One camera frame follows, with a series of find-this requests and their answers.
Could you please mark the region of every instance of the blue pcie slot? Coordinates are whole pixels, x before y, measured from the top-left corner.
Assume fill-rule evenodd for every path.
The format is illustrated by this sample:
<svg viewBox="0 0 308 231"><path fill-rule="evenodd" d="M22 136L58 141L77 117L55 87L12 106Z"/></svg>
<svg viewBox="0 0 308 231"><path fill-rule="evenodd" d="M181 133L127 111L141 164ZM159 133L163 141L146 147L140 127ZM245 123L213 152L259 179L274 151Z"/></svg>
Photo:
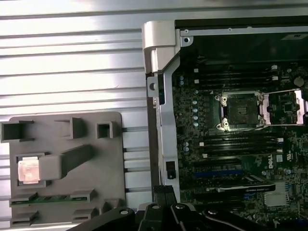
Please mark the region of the blue pcie slot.
<svg viewBox="0 0 308 231"><path fill-rule="evenodd" d="M236 175L243 174L243 170L221 170L221 171L206 171L206 172L194 172L195 177L212 177L212 176L223 176L223 175Z"/></svg>

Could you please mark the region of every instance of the motherboard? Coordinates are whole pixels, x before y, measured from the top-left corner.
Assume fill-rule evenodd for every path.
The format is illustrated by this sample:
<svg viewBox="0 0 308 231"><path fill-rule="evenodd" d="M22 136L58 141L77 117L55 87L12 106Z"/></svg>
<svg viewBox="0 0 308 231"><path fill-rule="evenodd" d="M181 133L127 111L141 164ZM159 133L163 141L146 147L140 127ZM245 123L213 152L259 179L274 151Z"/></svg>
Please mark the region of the motherboard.
<svg viewBox="0 0 308 231"><path fill-rule="evenodd" d="M181 201L271 227L308 218L308 63L202 65L172 76Z"/></svg>

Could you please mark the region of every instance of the dell logo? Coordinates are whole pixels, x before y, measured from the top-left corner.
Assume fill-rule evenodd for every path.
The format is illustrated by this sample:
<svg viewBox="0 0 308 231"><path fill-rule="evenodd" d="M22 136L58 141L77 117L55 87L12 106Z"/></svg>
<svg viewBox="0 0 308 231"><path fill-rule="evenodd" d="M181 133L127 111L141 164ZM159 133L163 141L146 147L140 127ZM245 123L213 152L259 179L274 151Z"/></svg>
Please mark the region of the dell logo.
<svg viewBox="0 0 308 231"><path fill-rule="evenodd" d="M273 155L269 155L269 169L273 169Z"/></svg>

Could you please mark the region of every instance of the corrugated metal panel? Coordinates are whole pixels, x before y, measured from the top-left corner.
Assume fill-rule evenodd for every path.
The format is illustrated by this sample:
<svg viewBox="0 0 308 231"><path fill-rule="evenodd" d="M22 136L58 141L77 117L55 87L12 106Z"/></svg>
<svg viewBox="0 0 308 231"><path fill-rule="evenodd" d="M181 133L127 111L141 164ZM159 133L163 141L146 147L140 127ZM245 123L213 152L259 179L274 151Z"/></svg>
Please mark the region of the corrugated metal panel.
<svg viewBox="0 0 308 231"><path fill-rule="evenodd" d="M141 25L306 12L307 0L2 0L0 120L120 111L128 205L137 206L136 198L151 199ZM8 144L0 144L0 228L11 215L8 155Z"/></svg>

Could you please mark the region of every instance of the cpu socket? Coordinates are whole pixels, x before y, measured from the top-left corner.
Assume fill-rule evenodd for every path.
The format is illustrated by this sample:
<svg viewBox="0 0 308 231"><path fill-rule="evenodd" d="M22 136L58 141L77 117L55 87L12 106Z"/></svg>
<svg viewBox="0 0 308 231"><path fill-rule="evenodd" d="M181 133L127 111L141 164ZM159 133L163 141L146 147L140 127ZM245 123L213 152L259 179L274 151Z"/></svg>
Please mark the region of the cpu socket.
<svg viewBox="0 0 308 231"><path fill-rule="evenodd" d="M224 92L215 96L221 104L221 122L216 128L224 131L250 130L264 125L260 115L263 97L258 91Z"/></svg>
<svg viewBox="0 0 308 231"><path fill-rule="evenodd" d="M269 113L269 96L271 94L293 93L294 102L283 105L284 112L294 111L296 107L297 122L272 124ZM267 126L301 126L303 117L307 117L308 103L302 98L299 89L262 93L260 91L231 91L216 95L220 102L220 123L216 128L222 131L260 130Z"/></svg>

